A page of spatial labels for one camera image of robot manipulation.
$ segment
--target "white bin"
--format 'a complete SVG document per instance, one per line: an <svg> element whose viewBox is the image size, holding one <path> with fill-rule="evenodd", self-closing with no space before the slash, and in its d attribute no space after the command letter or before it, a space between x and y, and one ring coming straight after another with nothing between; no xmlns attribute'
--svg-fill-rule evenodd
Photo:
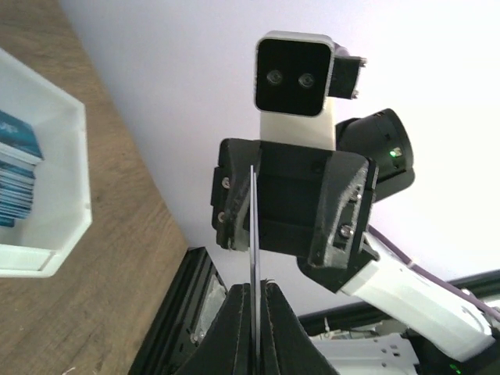
<svg viewBox="0 0 500 375"><path fill-rule="evenodd" d="M0 109L33 126L45 157L31 214L0 227L0 277L49 277L92 222L85 106L0 48Z"/></svg>

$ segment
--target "white background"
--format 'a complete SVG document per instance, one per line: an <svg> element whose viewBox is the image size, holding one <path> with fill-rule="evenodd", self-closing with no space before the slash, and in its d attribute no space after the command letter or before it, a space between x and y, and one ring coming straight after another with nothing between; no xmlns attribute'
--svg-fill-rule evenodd
<svg viewBox="0 0 500 375"><path fill-rule="evenodd" d="M499 1L61 3L190 245L207 246L227 284L248 280L248 253L215 246L213 167L223 138L259 136L254 51L269 30L327 34L368 58L338 121L391 107L405 124L416 182L378 203L372 224L446 279L500 268ZM351 301L292 257L261 260L297 314Z"/></svg>

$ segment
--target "cable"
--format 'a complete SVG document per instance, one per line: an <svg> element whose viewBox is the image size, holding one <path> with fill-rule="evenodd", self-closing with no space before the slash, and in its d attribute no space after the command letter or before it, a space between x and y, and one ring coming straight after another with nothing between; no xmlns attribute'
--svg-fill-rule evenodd
<svg viewBox="0 0 500 375"><path fill-rule="evenodd" d="M495 318L498 322L500 322L499 311L488 306L486 303L482 302L480 299L477 299L473 295L468 295L463 291L461 291L460 289L458 289L457 287L454 287L453 285L447 283L446 281L443 281L439 277L433 275L432 273L420 267L418 264L415 264L412 261L412 259L409 256L407 256L398 246L392 243L387 237L385 237L381 232L379 232L371 225L368 226L368 232L371 233L377 240L382 242L382 244L384 244L389 250L391 250L397 257L399 257L400 260L404 262L404 264L406 264L407 266L411 265L411 268L413 271L415 271L415 273L418 273L420 276L425 277L429 281L432 281L433 283L439 285L440 287L446 289L447 291L453 293L454 295L457 295L458 297L470 302L471 304L476 306L479 310L481 310L483 313L487 313L489 316Z"/></svg>

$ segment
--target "purple cable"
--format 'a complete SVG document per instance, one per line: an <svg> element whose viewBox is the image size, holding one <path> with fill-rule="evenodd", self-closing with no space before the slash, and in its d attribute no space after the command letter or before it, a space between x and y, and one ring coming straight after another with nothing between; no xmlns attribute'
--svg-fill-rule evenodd
<svg viewBox="0 0 500 375"><path fill-rule="evenodd" d="M409 265L412 262L412 259L407 256L398 246L396 246L394 243L392 243L387 237L385 237L381 232L379 232L377 229L372 227L371 225L368 226L368 233L371 233L377 240L382 242L389 250L391 250L397 257L400 258L400 260L403 261L404 264ZM433 283L439 285L440 287L446 289L447 291L450 291L454 295L459 296L462 299L465 299L466 301L470 302L474 306L476 306L479 310L481 310L483 313L487 313L489 316L492 318L495 318L497 321L500 322L500 312L497 311L496 309L493 309L492 307L488 306L486 303L482 302L481 300L477 299L473 295L468 295L458 289L457 287L454 287L450 283L447 283L446 281L443 281L439 277L433 275L432 273L426 271L419 265L413 263L412 264L412 270L418 273L420 276L425 277L429 281L432 281Z"/></svg>

